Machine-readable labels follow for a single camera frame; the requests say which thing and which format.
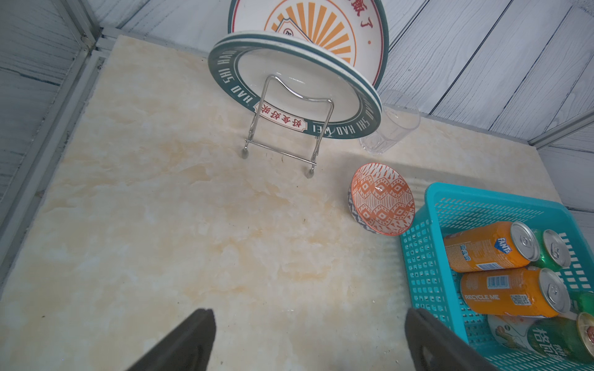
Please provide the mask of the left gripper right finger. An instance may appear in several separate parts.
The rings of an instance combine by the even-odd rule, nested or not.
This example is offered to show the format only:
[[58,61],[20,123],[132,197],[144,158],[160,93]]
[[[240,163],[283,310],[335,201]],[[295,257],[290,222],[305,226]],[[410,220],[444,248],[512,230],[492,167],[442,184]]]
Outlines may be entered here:
[[405,337],[416,370],[496,370],[425,309],[408,309]]

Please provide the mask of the green can back row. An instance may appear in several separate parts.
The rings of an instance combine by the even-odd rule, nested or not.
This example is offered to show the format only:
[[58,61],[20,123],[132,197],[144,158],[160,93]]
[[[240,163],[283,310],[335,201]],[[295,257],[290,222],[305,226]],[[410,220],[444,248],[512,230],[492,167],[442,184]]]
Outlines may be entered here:
[[571,264],[571,256],[566,243],[554,230],[534,229],[533,233],[540,247],[540,258],[532,262],[531,266],[548,268],[559,272]]

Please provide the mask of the teal plastic basket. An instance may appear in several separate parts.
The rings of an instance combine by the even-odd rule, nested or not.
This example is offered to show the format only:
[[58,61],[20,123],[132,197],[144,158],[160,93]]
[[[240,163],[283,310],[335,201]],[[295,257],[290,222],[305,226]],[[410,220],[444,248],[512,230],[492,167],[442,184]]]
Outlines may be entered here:
[[401,236],[413,308],[432,313],[499,370],[591,370],[592,364],[555,360],[498,344],[486,316],[463,302],[460,276],[450,269],[443,238],[499,221],[520,221],[533,229],[559,233],[572,257],[560,278],[570,291],[592,291],[592,249],[562,204],[437,182],[425,191],[424,206]]

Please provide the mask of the green Sprite can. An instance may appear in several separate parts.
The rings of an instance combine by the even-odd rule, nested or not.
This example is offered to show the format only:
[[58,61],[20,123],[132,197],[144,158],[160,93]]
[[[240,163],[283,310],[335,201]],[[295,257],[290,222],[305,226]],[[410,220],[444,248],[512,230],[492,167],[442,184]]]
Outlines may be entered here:
[[571,311],[594,315],[594,293],[587,291],[569,292]]

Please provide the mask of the orange Fanta can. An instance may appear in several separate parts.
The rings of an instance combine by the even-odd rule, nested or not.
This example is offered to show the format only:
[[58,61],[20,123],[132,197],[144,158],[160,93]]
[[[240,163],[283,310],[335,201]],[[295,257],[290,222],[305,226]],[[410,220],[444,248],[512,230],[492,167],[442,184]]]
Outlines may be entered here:
[[464,302],[481,315],[553,318],[571,309],[565,283],[549,268],[465,273],[459,287]]

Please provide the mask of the green white can front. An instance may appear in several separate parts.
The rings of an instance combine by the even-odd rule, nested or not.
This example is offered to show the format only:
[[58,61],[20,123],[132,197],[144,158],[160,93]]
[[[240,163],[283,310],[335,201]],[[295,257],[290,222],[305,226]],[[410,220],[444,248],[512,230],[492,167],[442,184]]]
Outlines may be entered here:
[[535,352],[556,360],[593,362],[593,316],[532,318],[488,315],[495,340],[509,349]]

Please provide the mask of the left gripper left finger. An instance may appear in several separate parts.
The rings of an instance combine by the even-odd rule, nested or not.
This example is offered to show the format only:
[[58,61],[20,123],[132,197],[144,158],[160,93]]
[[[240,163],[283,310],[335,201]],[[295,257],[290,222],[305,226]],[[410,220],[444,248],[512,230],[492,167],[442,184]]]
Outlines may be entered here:
[[197,309],[128,370],[206,370],[216,336],[212,309]]

